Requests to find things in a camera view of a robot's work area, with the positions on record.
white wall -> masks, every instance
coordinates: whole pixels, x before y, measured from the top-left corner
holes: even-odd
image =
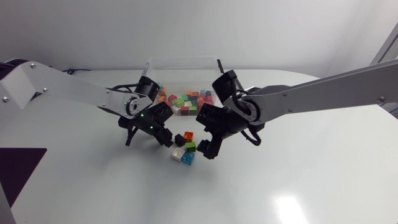
[[[369,65],[398,1],[2,0],[0,20],[0,61],[103,70],[215,55],[324,77]]]

white tabletop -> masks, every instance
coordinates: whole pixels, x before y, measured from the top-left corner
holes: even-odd
[[[315,78],[237,70],[245,87]],[[101,86],[138,81],[141,71],[78,73]],[[18,223],[398,223],[398,121],[378,106],[285,115],[253,146],[224,140],[209,161],[171,158],[142,131],[124,143],[118,117],[42,95],[0,132],[0,147],[46,147],[17,198]],[[210,138],[190,117],[166,122],[174,134]]]

white block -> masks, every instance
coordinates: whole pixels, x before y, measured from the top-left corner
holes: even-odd
[[[176,148],[174,152],[172,153],[172,158],[175,159],[176,161],[181,162],[181,158],[184,155],[185,150]]]
[[[173,111],[175,114],[179,114],[180,111],[181,111],[181,108],[179,108],[178,106],[172,106],[172,111]]]

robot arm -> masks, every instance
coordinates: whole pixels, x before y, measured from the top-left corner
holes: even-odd
[[[296,86],[252,87],[247,90],[241,88],[231,70],[212,86],[225,106],[204,105],[197,116],[197,121],[204,124],[205,131],[213,136],[211,142],[205,140],[198,146],[208,159],[218,155],[223,139],[238,132],[253,144],[260,145],[257,132],[264,128],[265,122],[284,114],[397,101],[398,60]],[[246,128],[254,139],[244,132]]]
[[[155,136],[160,144],[172,145],[172,133],[164,128],[164,122],[173,113],[165,103],[149,108],[159,90],[150,78],[141,77],[133,85],[103,88],[37,62],[13,60],[7,65],[11,66],[9,71],[0,75],[0,124],[22,110],[35,92],[40,92],[88,103],[120,116],[119,126],[129,130],[126,145],[138,129]],[[119,90],[122,87],[136,89]]]

transparent container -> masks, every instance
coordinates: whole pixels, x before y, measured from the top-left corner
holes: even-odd
[[[199,93],[199,98],[201,98],[201,91],[203,90],[207,93],[210,91],[212,102],[215,105],[217,98],[211,84],[222,73],[218,67],[216,57],[187,57],[150,58],[142,75],[149,77],[157,82],[159,86],[166,89],[165,92],[161,93],[160,91],[158,93],[154,105],[160,103],[161,101],[159,100],[165,99],[173,106],[169,97],[173,95],[183,99],[183,96],[187,95],[187,91],[190,91],[191,94],[197,92]],[[175,116],[181,115],[181,112],[174,111],[174,113]]]

